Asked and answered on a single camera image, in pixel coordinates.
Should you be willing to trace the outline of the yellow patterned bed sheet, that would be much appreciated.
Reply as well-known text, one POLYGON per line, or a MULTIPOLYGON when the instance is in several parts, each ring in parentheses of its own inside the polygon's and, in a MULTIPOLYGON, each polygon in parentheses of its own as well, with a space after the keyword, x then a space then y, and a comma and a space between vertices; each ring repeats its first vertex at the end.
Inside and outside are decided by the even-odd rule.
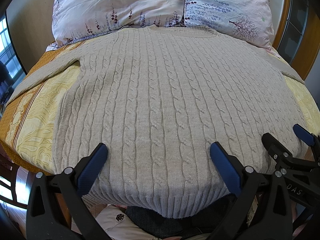
MULTIPOLYGON (((63 54, 78 47, 84 48, 84 44, 97 39, 45 52, 27 77, 63 54)), ((40 169, 52 172, 52 141, 57 107, 79 73, 80 63, 75 62, 8 104, 1 119, 1 146, 14 163, 35 173, 40 169)), ((287 75, 284 78, 303 113, 307 130, 319 135, 319 109, 311 93, 296 79, 287 75)))

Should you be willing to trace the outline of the window with blue light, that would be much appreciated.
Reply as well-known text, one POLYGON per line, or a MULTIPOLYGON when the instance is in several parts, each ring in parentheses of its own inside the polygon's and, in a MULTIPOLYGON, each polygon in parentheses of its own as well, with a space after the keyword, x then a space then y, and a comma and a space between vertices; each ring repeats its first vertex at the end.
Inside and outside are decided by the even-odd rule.
POLYGON ((11 42, 7 19, 3 15, 1 17, 1 82, 6 81, 13 85, 24 77, 25 72, 11 42))

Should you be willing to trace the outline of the pink floral left pillow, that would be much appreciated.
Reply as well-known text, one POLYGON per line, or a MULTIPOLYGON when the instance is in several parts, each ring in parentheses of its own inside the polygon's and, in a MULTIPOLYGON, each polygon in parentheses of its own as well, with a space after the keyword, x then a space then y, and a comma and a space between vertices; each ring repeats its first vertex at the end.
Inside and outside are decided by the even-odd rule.
POLYGON ((182 23, 185 0, 54 0, 52 33, 47 50, 119 30, 182 23))

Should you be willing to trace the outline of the wooden headboard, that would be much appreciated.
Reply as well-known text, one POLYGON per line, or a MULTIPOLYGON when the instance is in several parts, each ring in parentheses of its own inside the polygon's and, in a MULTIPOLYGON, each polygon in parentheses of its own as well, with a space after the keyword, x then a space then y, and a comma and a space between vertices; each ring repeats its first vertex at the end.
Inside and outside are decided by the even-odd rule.
POLYGON ((273 48, 305 80, 319 53, 319 0, 270 0, 273 48))

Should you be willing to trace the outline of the white floral garment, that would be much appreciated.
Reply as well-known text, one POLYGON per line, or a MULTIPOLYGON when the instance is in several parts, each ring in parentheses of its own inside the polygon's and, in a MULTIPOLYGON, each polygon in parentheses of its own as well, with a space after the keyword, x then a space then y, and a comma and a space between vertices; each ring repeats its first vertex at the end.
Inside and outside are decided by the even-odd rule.
POLYGON ((136 226, 114 205, 99 204, 89 208, 89 211, 111 239, 157 239, 136 226))

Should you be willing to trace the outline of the blue floral right pillow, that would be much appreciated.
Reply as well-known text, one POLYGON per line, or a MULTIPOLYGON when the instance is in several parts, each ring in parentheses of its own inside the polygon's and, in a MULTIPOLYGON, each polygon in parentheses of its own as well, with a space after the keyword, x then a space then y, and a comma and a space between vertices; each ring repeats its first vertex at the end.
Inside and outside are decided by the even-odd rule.
POLYGON ((185 0, 184 24, 208 26, 264 49, 274 36, 270 0, 185 0))

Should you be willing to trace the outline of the beige cable-knit sweater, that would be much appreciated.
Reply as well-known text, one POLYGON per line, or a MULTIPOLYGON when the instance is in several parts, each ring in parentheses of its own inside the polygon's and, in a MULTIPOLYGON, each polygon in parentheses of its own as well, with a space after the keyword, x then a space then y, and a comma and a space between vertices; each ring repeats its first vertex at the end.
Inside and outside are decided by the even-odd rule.
POLYGON ((271 133, 295 157, 307 147, 293 125, 303 113, 266 50, 206 27, 128 28, 94 38, 27 77, 15 99, 80 63, 59 103, 53 173, 90 155, 108 158, 88 206, 140 206, 168 218, 195 215, 227 194, 209 148, 219 142, 244 165, 273 171, 261 142, 271 133))

